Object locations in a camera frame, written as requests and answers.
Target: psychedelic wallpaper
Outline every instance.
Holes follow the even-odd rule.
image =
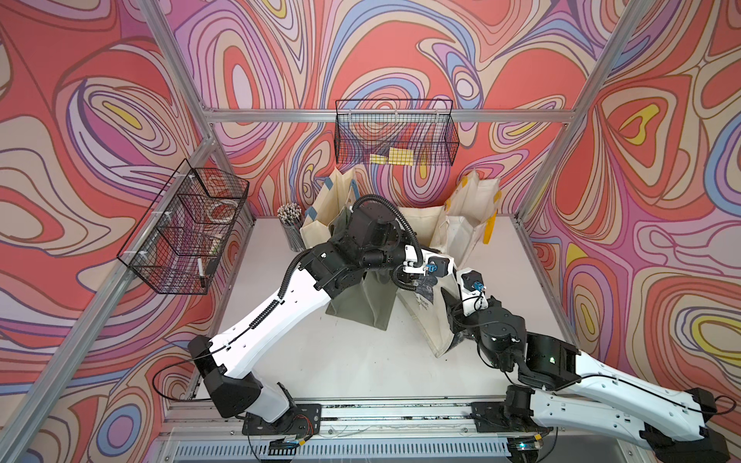
[[[206,107],[334,108],[337,99],[447,96],[456,108],[572,108],[622,0],[162,2]],[[441,204],[476,168],[513,213],[560,124],[460,124],[453,167],[373,166],[398,205]],[[335,168],[333,124],[216,124],[250,205],[311,205]]]
[[[527,228],[587,351],[741,402],[740,70],[738,1],[658,1]]]
[[[0,1],[0,425],[200,140],[134,3]],[[244,234],[208,297],[132,283],[24,461],[143,455],[163,410],[147,380],[210,325]]]

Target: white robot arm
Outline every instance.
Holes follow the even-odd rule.
[[[658,387],[559,339],[528,333],[522,317],[486,297],[480,273],[456,272],[450,256],[423,250],[402,214],[374,195],[356,202],[345,229],[296,256],[280,288],[243,320],[189,344],[221,415],[247,411],[267,423],[285,420],[293,406],[288,392],[261,382],[253,366],[301,319],[360,283],[368,271],[390,272],[405,290],[415,290],[415,280],[426,274],[455,275],[459,293],[442,293],[451,330],[473,337],[492,367],[511,372],[517,365],[525,384],[508,388],[498,422],[586,429],[653,449],[666,463],[728,461],[725,439],[705,426],[717,412],[710,393]]]

